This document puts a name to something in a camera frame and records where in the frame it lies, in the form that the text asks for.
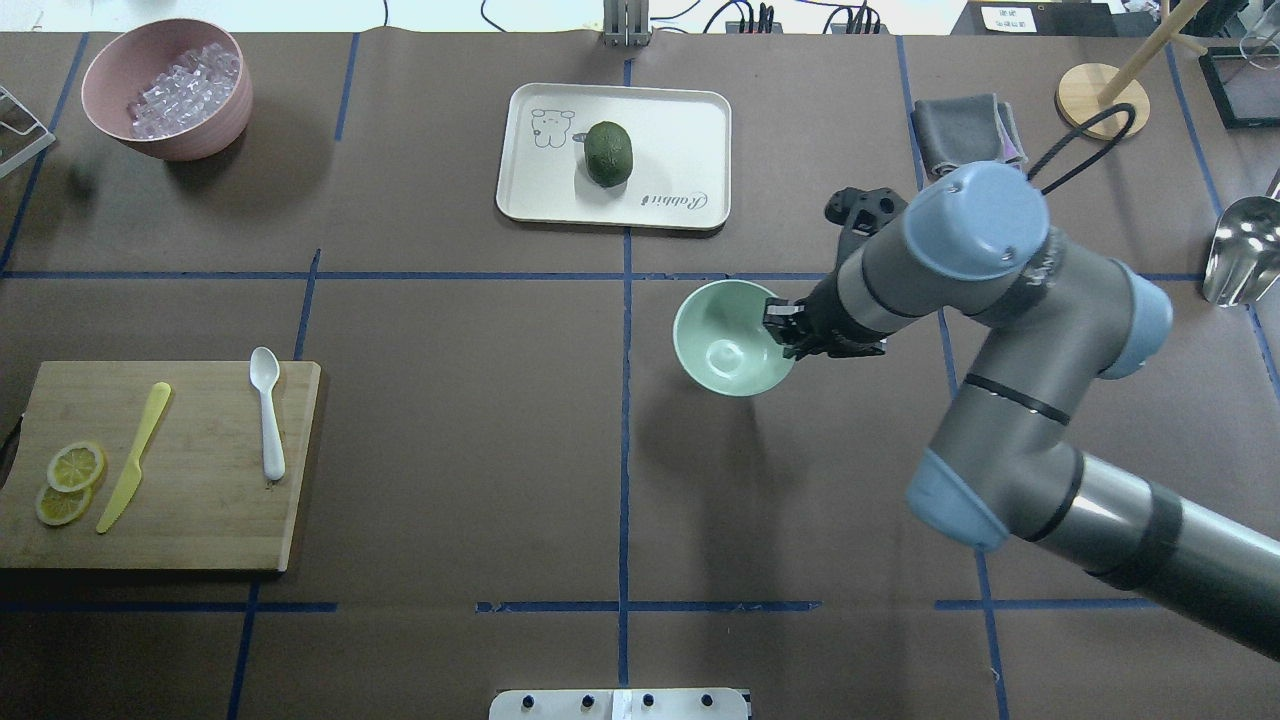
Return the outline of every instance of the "white spoon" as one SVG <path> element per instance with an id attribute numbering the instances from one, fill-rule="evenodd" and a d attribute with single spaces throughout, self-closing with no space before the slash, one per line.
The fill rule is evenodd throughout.
<path id="1" fill-rule="evenodd" d="M 284 447 L 280 446 L 280 428 L 275 424 L 275 404 L 271 388 L 280 379 L 280 364 L 265 347 L 255 347 L 248 357 L 248 382 L 262 398 L 262 473 L 273 483 L 284 477 Z"/>

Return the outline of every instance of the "black cable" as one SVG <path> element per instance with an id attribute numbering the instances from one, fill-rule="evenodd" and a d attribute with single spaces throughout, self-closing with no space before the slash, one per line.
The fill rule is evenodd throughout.
<path id="1" fill-rule="evenodd" d="M 692 5 L 685 8 L 684 10 L 676 13 L 675 15 L 667 15 L 666 18 L 649 18 L 649 19 L 650 20 L 673 20 L 673 19 L 678 18 L 680 15 L 684 15 L 685 13 L 692 10 L 694 8 L 696 8 L 696 6 L 701 5 L 701 4 L 703 4 L 703 0 L 694 0 Z"/>
<path id="2" fill-rule="evenodd" d="M 1036 174 L 1039 173 L 1044 168 L 1044 165 L 1047 165 L 1048 161 L 1053 159 L 1055 155 L 1057 155 L 1064 147 L 1066 147 L 1069 142 L 1084 135 L 1084 131 L 1101 123 L 1102 120 L 1110 118 L 1111 115 L 1115 115 L 1116 113 L 1129 114 L 1129 119 L 1125 120 L 1124 127 L 1120 128 L 1120 132 L 1117 132 L 1115 137 L 1108 140 L 1106 145 L 1102 146 L 1101 150 L 1089 156 L 1089 159 L 1084 160 L 1079 165 L 1073 168 L 1070 172 L 1068 172 L 1062 177 L 1050 183 L 1048 187 L 1041 191 L 1041 195 L 1048 195 L 1060 184 L 1080 174 L 1082 172 L 1084 172 L 1085 168 L 1088 168 L 1093 163 L 1097 163 L 1100 159 L 1102 159 L 1103 155 L 1110 152 L 1111 149 L 1116 146 L 1116 143 L 1119 143 L 1121 140 L 1125 138 L 1126 135 L 1129 135 L 1129 129 L 1133 128 L 1134 120 L 1138 119 L 1138 110 L 1129 102 L 1116 102 L 1115 105 L 1107 108 L 1106 110 L 1102 110 L 1097 115 L 1093 115 L 1092 118 L 1084 120 L 1080 124 L 1080 127 L 1071 128 L 1071 132 L 1062 136 L 1062 140 L 1059 140 L 1056 143 L 1053 143 L 1053 147 L 1050 147 L 1048 152 L 1046 152 L 1043 158 L 1041 158 L 1034 165 L 1032 165 L 1032 169 L 1027 172 L 1027 179 L 1030 181 L 1032 178 L 1034 178 Z"/>
<path id="3" fill-rule="evenodd" d="M 751 3 L 749 0 L 728 0 L 728 3 L 724 3 L 723 5 L 721 5 L 719 9 L 716 10 L 716 13 L 712 14 L 710 19 L 707 20 L 707 27 L 703 28 L 703 33 L 707 33 L 707 32 L 709 32 L 712 29 L 712 24 L 716 23 L 716 18 L 718 18 L 719 14 L 723 13 L 724 10 L 728 10 L 730 5 L 733 5 L 735 8 L 737 8 L 739 14 L 742 15 L 742 20 L 739 22 L 739 31 L 740 32 L 742 29 L 745 29 L 742 27 L 744 23 L 755 24 L 755 8 L 751 6 Z M 746 13 L 742 13 L 742 5 L 746 5 Z"/>
<path id="4" fill-rule="evenodd" d="M 851 29 L 845 32 L 851 32 L 855 35 L 879 35 L 879 12 L 872 8 L 865 1 L 858 6 L 858 15 L 850 20 Z"/>
<path id="5" fill-rule="evenodd" d="M 836 19 L 836 15 L 838 15 L 844 10 L 849 12 L 849 22 L 852 22 L 854 9 L 850 8 L 849 5 L 841 5 L 835 10 L 832 10 L 829 15 L 827 15 L 827 24 L 822 26 L 822 35 L 827 35 L 827 31 L 831 29 L 831 20 Z"/>
<path id="6" fill-rule="evenodd" d="M 846 35 L 863 35 L 863 18 L 867 17 L 867 3 L 864 1 L 858 6 L 858 13 L 855 13 L 850 19 L 849 24 L 845 26 Z"/>
<path id="7" fill-rule="evenodd" d="M 497 29 L 498 32 L 507 32 L 507 28 L 504 28 L 500 24 L 490 20 L 489 15 L 484 14 L 484 6 L 485 6 L 485 3 L 488 3 L 488 1 L 489 0 L 480 0 L 480 17 L 484 18 L 484 22 L 492 24 L 494 27 L 494 29 Z"/>

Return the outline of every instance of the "gray cloth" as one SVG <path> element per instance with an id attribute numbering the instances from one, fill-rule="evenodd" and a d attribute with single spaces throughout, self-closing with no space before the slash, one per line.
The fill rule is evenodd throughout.
<path id="1" fill-rule="evenodd" d="M 1018 167 L 1027 161 L 1014 109 L 995 94 L 916 100 L 911 119 L 924 168 L 934 178 L 978 160 Z"/>

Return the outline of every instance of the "sticker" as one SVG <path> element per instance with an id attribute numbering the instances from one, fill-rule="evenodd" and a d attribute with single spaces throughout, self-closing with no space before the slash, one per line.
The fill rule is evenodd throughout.
<path id="1" fill-rule="evenodd" d="M 996 32 L 1036 32 L 1030 8 L 982 8 L 982 24 Z"/>

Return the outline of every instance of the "plastic knife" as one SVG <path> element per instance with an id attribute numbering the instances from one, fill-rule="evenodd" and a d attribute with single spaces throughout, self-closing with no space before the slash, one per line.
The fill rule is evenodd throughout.
<path id="1" fill-rule="evenodd" d="M 115 483 L 115 489 L 111 491 L 111 500 L 106 502 L 106 510 L 102 511 L 102 518 L 97 521 L 99 534 L 110 530 L 111 525 L 120 519 L 124 507 L 133 500 L 133 493 L 137 492 L 138 484 L 142 482 L 142 451 L 147 448 L 147 442 L 156 429 L 156 423 L 160 421 L 160 414 L 169 404 L 170 395 L 173 395 L 173 388 L 169 387 L 169 383 L 151 386 L 151 395 L 147 396 L 147 404 L 142 409 L 142 421 L 138 423 L 138 433 L 133 436 L 133 448 L 129 450 L 129 457 L 124 461 L 124 470 Z"/>

